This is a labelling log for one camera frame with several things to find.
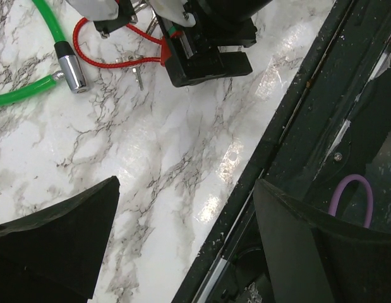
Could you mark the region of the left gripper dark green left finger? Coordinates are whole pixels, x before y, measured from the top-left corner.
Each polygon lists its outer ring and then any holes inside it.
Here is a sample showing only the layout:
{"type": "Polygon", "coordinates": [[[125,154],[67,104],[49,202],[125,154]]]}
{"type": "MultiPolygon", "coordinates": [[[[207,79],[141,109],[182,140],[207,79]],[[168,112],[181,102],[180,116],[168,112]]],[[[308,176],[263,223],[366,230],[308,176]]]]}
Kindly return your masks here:
{"type": "Polygon", "coordinates": [[[92,299],[119,187],[112,176],[70,199],[0,224],[0,302],[92,299]]]}

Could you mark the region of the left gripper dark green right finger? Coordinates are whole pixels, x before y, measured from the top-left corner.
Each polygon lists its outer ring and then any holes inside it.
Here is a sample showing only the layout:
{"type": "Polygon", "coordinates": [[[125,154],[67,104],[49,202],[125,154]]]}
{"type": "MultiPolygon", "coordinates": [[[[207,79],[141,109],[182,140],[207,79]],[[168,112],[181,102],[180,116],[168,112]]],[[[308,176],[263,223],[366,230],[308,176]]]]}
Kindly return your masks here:
{"type": "Polygon", "coordinates": [[[391,302],[391,234],[328,215],[263,179],[254,204],[276,302],[391,302]]]}

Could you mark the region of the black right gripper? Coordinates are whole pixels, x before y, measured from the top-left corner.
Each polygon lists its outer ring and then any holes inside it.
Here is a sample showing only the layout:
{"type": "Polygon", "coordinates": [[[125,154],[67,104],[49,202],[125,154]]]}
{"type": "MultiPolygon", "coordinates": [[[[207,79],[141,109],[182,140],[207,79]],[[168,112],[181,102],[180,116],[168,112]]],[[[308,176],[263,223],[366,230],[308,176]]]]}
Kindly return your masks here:
{"type": "Polygon", "coordinates": [[[252,67],[246,53],[221,52],[221,47],[251,47],[256,27],[251,17],[254,1],[187,1],[182,16],[194,16],[195,25],[184,27],[156,14],[163,34],[161,62],[175,87],[207,80],[246,76],[252,67]]]}

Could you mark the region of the red plastic seal tag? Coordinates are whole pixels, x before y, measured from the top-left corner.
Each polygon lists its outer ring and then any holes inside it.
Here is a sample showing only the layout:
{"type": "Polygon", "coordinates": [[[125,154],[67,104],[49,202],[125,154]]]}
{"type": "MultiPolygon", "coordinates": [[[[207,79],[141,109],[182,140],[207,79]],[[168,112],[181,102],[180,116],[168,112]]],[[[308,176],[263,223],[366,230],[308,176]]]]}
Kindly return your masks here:
{"type": "Polygon", "coordinates": [[[90,38],[94,33],[89,29],[92,21],[81,18],[77,21],[72,34],[75,50],[80,58],[91,66],[100,69],[137,68],[146,63],[161,64],[164,48],[163,38],[154,37],[134,25],[125,25],[117,30],[117,38],[102,42],[99,38],[90,38]]]}

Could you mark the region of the silver key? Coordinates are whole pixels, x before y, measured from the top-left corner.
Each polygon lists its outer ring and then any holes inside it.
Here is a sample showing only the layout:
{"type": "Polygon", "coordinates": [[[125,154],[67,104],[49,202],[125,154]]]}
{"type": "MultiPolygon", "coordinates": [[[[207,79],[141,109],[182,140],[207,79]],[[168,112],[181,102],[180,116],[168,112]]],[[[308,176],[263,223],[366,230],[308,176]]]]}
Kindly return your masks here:
{"type": "MultiPolygon", "coordinates": [[[[133,51],[126,51],[126,52],[123,52],[122,56],[117,58],[116,59],[116,63],[122,63],[122,62],[125,62],[125,61],[136,61],[138,59],[141,59],[142,56],[136,54],[135,52],[133,51]]],[[[140,70],[140,64],[136,64],[136,65],[133,65],[132,67],[130,67],[130,70],[132,71],[132,73],[134,74],[135,76],[135,81],[137,82],[138,86],[139,86],[139,89],[141,91],[143,91],[144,89],[144,86],[143,86],[143,80],[142,80],[142,77],[141,77],[141,70],[140,70]]]]}

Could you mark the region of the green cable lock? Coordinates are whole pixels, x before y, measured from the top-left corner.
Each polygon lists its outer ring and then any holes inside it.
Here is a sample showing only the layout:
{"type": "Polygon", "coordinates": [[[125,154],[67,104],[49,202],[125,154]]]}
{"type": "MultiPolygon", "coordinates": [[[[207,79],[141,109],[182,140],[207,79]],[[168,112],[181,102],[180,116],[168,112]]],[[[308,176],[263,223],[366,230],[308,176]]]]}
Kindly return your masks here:
{"type": "Polygon", "coordinates": [[[70,45],[52,1],[0,1],[0,107],[63,83],[70,45]]]}

